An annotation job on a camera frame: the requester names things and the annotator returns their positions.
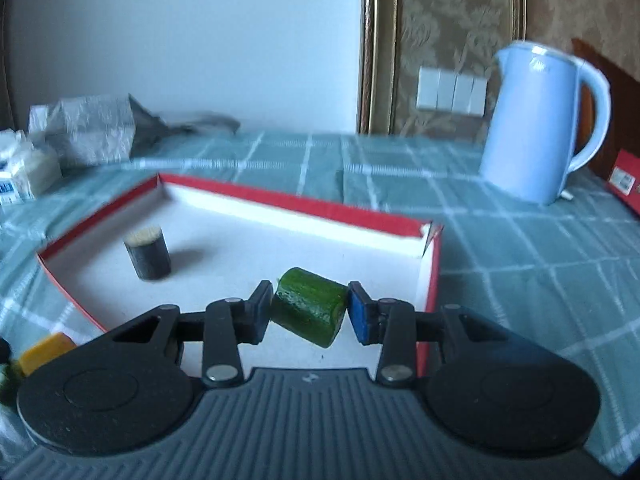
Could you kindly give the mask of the cut cucumber chunk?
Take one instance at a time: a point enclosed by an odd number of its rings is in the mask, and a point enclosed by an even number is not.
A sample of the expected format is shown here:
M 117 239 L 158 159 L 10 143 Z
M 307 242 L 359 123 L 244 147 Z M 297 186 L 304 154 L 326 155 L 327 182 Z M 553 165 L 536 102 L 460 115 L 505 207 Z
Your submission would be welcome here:
M 270 318 L 306 341 L 329 348 L 341 329 L 347 295 L 348 289 L 343 284 L 292 268 L 278 281 Z

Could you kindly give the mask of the yellow fruit wedge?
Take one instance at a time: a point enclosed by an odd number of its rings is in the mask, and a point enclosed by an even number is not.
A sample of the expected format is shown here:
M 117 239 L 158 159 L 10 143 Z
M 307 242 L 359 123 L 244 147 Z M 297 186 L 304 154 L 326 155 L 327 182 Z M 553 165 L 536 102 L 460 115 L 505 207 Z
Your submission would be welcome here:
M 36 344 L 25 350 L 18 358 L 17 363 L 25 377 L 31 375 L 39 367 L 70 352 L 76 348 L 76 344 L 64 333 L 55 333 L 41 339 Z

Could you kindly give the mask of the small dark green cucumber end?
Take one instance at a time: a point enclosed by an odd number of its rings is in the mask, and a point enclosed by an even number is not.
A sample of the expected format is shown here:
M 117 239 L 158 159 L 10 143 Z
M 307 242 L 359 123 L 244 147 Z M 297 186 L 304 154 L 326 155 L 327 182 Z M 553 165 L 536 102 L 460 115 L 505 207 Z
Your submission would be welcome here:
M 24 382 L 20 363 L 12 358 L 10 344 L 0 339 L 0 403 L 6 408 L 16 409 L 18 389 Z

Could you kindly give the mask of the red shallow box tray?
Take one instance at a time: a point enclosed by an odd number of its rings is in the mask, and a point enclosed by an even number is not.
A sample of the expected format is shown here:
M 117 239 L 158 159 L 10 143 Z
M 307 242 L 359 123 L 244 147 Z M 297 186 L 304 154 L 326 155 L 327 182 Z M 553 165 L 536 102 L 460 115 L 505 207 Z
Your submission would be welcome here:
M 137 277 L 125 237 L 155 226 L 167 278 Z M 87 318 L 111 330 L 161 304 L 184 312 L 245 298 L 261 281 L 302 268 L 359 282 L 373 298 L 434 308 L 440 229 L 433 223 L 260 188 L 159 174 L 51 242 L 38 259 Z

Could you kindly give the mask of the checked green bedsheet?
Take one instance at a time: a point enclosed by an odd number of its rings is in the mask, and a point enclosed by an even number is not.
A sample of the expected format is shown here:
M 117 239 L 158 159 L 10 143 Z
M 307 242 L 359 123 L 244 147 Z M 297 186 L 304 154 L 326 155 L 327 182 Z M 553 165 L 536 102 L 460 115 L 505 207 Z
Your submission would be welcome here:
M 588 170 L 569 200 L 526 204 L 480 180 L 480 147 L 401 136 L 176 133 L 129 162 L 64 174 L 1 211 L 1 333 L 15 351 L 96 328 L 51 284 L 38 250 L 139 182 L 188 174 L 439 223 L 437 300 L 462 304 L 570 359 L 597 381 L 588 451 L 639 468 L 639 220 Z

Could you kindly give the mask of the light blue electric kettle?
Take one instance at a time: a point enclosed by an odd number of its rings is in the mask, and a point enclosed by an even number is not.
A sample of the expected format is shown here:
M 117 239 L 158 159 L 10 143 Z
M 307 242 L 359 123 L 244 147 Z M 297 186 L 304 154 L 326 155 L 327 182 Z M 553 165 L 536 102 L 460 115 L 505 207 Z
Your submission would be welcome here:
M 480 161 L 480 176 L 524 202 L 549 205 L 569 174 L 600 150 L 611 121 L 610 83 L 574 55 L 518 40 L 496 54 L 501 86 Z M 580 92 L 590 89 L 596 118 L 590 138 L 575 150 Z

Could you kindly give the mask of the grey patterned paper bag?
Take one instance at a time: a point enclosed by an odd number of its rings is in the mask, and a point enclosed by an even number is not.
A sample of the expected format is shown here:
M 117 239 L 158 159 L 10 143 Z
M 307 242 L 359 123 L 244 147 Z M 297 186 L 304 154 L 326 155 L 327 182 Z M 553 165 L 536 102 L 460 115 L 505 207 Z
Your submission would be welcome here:
M 175 134 L 235 134 L 236 118 L 214 112 L 157 115 L 133 96 L 78 96 L 29 110 L 28 134 L 64 168 L 126 162 Z

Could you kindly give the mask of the tissue pack with cat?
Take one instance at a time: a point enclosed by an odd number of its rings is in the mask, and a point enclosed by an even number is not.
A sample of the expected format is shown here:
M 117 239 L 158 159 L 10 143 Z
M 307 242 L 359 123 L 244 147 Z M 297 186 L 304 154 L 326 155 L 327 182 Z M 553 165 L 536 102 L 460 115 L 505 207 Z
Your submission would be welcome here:
M 58 154 L 41 132 L 1 131 L 1 205 L 35 200 L 62 178 Z

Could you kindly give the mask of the red cardboard box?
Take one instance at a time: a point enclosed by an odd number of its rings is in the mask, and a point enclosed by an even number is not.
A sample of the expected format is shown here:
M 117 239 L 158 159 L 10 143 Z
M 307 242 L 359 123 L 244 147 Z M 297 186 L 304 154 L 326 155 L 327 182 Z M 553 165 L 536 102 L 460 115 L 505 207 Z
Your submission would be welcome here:
M 608 189 L 627 207 L 640 214 L 640 158 L 625 150 L 618 153 L 612 174 L 606 181 Z

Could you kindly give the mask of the white wall switch panel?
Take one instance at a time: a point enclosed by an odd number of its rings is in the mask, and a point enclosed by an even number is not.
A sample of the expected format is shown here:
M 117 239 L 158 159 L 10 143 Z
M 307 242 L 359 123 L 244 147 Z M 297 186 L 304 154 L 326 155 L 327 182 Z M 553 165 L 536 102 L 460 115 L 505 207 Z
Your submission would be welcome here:
M 416 90 L 418 110 L 437 110 L 458 115 L 483 117 L 488 79 L 442 68 L 421 67 Z

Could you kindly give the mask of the gilded wall frame moulding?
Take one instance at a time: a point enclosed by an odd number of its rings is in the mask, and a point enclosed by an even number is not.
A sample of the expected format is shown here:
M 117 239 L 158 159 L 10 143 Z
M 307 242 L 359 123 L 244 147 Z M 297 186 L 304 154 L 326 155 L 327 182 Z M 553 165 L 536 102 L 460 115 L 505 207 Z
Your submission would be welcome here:
M 400 36 L 401 0 L 361 0 L 360 134 L 393 131 Z

